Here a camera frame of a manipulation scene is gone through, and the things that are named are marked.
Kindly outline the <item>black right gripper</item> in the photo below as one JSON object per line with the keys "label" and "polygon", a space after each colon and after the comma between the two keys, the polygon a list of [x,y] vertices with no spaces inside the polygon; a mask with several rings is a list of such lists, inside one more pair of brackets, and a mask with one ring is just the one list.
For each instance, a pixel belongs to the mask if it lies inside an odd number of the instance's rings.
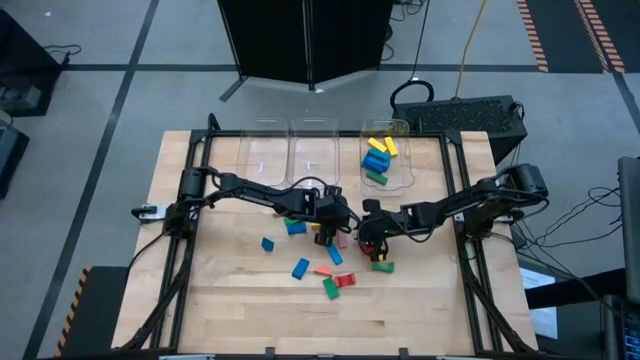
{"label": "black right gripper", "polygon": [[360,246],[368,247],[368,240],[383,237],[380,240],[371,242],[370,247],[373,251],[370,253],[372,262],[378,261],[378,255],[388,254],[388,243],[385,238],[395,237],[404,233],[404,217],[400,212],[390,212],[381,210],[375,214],[365,214],[362,221],[358,225],[357,241]]}

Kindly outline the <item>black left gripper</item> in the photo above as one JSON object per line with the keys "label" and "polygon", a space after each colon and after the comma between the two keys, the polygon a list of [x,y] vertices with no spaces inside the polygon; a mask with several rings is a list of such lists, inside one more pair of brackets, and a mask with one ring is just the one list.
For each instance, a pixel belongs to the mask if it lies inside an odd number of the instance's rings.
{"label": "black left gripper", "polygon": [[[315,201],[312,222],[335,229],[348,230],[350,219],[356,222],[356,215],[349,208],[344,196],[328,195]],[[314,243],[320,246],[330,246],[331,232],[328,229],[320,229],[314,236]]]}

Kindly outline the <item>clear plastic bin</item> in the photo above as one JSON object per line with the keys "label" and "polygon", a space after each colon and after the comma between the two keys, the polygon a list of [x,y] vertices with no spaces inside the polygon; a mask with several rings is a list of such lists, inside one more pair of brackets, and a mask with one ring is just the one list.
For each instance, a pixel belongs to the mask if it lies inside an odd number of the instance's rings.
{"label": "clear plastic bin", "polygon": [[289,184],[316,177],[328,185],[340,179],[339,127],[335,119],[302,118],[289,122]]}
{"label": "clear plastic bin", "polygon": [[289,123],[278,118],[258,118],[241,130],[237,174],[270,187],[283,187],[289,148]]}
{"label": "clear plastic bin", "polygon": [[398,155],[391,157],[390,166],[382,175],[388,178],[386,186],[375,183],[366,177],[369,171],[361,166],[361,192],[367,196],[399,196],[405,189],[414,183],[414,175],[411,164],[410,128],[404,120],[365,120],[360,130],[360,165],[371,149],[367,144],[373,137],[383,143],[384,138],[390,136],[394,139],[398,149]]}

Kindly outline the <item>black perforated computer case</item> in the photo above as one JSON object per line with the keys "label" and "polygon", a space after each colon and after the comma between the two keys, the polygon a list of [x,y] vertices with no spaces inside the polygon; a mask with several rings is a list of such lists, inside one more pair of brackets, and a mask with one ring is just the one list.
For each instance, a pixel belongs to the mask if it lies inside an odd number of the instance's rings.
{"label": "black perforated computer case", "polygon": [[510,95],[398,104],[393,117],[415,133],[486,132],[495,164],[527,137],[524,106]]}

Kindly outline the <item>white paper sheet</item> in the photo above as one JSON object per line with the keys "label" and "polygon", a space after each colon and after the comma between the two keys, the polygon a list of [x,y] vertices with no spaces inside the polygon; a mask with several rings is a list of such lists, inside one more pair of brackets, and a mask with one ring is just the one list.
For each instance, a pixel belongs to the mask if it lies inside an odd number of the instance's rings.
{"label": "white paper sheet", "polygon": [[[525,290],[551,285],[556,282],[554,277],[532,270],[521,268],[520,273]],[[531,309],[530,316],[536,335],[553,340],[558,339],[558,315],[556,307]]]}

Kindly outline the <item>black folding partition screen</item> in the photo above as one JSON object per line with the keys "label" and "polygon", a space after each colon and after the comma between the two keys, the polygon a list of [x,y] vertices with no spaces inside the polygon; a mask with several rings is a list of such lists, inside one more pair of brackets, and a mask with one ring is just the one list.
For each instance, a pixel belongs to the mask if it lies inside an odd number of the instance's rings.
{"label": "black folding partition screen", "polygon": [[381,65],[394,0],[217,0],[240,77],[317,84]]}

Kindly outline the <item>black side desk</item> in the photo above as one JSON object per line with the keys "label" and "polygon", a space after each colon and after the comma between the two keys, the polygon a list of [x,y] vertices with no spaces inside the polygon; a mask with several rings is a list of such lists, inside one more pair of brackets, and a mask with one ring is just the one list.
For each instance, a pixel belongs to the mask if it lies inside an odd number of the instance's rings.
{"label": "black side desk", "polygon": [[619,268],[525,291],[531,310],[560,311],[556,339],[542,347],[555,354],[591,360],[628,360],[625,331],[640,309],[640,277]]}

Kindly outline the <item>black mat hazard edge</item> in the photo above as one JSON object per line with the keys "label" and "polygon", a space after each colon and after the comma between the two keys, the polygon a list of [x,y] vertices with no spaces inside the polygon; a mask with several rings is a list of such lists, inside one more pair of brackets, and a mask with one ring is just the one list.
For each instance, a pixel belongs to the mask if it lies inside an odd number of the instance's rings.
{"label": "black mat hazard edge", "polygon": [[126,267],[94,266],[79,276],[55,358],[102,355],[111,351],[125,290]]}

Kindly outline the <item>grey monitor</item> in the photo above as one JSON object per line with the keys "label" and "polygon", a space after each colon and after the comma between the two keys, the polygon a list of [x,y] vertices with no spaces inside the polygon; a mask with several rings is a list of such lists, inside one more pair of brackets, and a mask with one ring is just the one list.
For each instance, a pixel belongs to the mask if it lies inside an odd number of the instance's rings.
{"label": "grey monitor", "polygon": [[640,159],[618,159],[627,298],[640,305]]}

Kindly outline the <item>black mat orange stripes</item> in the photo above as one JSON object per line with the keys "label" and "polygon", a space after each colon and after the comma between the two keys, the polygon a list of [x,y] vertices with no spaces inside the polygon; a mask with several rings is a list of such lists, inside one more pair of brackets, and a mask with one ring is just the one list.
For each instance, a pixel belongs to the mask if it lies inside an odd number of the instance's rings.
{"label": "black mat orange stripes", "polygon": [[517,0],[545,73],[640,73],[640,0]]}

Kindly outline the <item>dark monitor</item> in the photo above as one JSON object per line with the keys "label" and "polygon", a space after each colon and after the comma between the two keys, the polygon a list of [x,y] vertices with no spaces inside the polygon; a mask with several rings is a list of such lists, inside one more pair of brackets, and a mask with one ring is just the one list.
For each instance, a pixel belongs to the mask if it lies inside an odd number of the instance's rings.
{"label": "dark monitor", "polygon": [[29,137],[16,128],[0,128],[0,200],[8,193],[11,180],[28,143]]}

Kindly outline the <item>black equipment cart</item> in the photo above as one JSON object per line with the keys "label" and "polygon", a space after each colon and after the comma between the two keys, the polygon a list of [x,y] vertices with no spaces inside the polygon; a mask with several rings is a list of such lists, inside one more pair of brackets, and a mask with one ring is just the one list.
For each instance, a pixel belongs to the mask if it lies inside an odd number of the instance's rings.
{"label": "black equipment cart", "polygon": [[12,117],[43,116],[63,66],[0,9],[0,110]]}

